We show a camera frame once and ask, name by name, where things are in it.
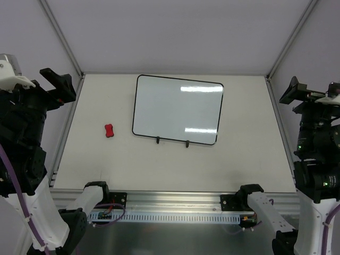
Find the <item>red whiteboard eraser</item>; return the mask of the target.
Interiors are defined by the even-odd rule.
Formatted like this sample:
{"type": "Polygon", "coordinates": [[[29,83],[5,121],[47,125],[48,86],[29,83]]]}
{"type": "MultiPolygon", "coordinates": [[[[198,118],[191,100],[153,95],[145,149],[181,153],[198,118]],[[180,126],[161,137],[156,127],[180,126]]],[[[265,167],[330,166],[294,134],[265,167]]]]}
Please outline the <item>red whiteboard eraser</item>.
{"type": "Polygon", "coordinates": [[[106,138],[112,138],[115,135],[114,127],[113,127],[112,124],[106,124],[104,126],[104,128],[105,128],[105,136],[106,136],[106,138]]]}

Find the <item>white whiteboard black frame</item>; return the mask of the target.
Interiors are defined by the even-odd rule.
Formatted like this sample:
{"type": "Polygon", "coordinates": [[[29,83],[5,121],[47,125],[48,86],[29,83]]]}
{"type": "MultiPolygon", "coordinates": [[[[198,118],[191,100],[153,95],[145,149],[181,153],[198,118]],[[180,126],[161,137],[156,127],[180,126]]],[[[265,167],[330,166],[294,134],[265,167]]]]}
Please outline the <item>white whiteboard black frame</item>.
{"type": "Polygon", "coordinates": [[[217,142],[224,85],[219,82],[139,75],[132,133],[213,146],[217,142]]]}

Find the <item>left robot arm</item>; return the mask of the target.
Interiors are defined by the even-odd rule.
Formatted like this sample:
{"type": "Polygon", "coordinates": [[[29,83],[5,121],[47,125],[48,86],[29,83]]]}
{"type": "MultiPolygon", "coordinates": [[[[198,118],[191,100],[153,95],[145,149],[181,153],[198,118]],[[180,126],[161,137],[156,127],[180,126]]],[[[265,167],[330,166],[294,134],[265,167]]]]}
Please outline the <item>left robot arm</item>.
{"type": "Polygon", "coordinates": [[[85,234],[90,212],[108,206],[111,195],[106,182],[89,182],[67,208],[56,207],[41,140],[47,112],[75,101],[76,93],[69,74],[49,68],[40,74],[52,90],[15,72],[1,74],[1,196],[31,235],[28,254],[71,254],[85,234]]]}

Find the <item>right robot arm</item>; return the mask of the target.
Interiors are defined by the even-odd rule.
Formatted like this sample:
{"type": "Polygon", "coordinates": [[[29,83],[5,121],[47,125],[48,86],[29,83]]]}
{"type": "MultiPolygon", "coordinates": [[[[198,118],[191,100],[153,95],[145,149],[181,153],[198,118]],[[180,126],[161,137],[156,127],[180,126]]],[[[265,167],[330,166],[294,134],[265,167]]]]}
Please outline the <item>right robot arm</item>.
{"type": "Polygon", "coordinates": [[[270,232],[274,254],[331,254],[332,224],[339,212],[339,84],[326,92],[309,90],[292,77],[280,103],[298,100],[301,115],[294,154],[294,178],[300,202],[298,228],[274,208],[257,184],[243,185],[235,194],[242,210],[252,210],[270,232]]]}

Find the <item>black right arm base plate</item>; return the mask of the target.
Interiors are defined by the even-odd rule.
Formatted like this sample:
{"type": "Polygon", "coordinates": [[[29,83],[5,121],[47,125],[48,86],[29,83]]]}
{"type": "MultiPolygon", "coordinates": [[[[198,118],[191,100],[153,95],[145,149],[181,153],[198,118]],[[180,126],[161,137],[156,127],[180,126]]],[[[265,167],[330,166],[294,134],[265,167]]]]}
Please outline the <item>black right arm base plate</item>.
{"type": "Polygon", "coordinates": [[[246,198],[236,194],[221,194],[220,206],[222,211],[252,211],[246,198]]]}

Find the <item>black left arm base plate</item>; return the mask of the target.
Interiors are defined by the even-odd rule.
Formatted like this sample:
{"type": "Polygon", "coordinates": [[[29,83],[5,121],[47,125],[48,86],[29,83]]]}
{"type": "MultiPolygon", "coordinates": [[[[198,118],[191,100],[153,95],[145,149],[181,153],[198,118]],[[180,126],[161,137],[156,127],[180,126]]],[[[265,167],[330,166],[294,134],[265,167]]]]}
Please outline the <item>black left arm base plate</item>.
{"type": "Polygon", "coordinates": [[[126,207],[127,196],[128,194],[126,192],[110,192],[109,202],[126,207]]]}

